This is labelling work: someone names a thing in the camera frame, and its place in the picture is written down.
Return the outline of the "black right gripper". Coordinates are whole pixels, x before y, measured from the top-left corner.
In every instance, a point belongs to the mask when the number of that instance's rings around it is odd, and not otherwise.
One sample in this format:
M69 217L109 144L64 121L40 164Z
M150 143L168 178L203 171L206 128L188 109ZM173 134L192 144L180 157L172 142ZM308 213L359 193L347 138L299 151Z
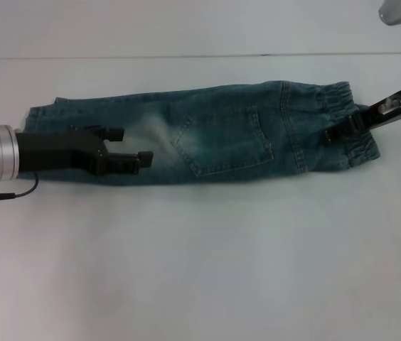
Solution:
M401 90L327 128L324 131L324 142L328 145L334 144L345 137L358 136L364 131L399 120L401 120Z

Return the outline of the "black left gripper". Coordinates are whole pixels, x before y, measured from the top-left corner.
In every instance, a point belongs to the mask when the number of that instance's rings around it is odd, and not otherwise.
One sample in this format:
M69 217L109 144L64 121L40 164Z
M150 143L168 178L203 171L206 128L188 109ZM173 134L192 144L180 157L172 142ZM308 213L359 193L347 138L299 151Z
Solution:
M151 167L154 157L151 151L107 153L104 141L122 141L124 129L100 126L95 134L79 128L53 133L17 133L18 172L80 169L96 176L136 175L142 168Z

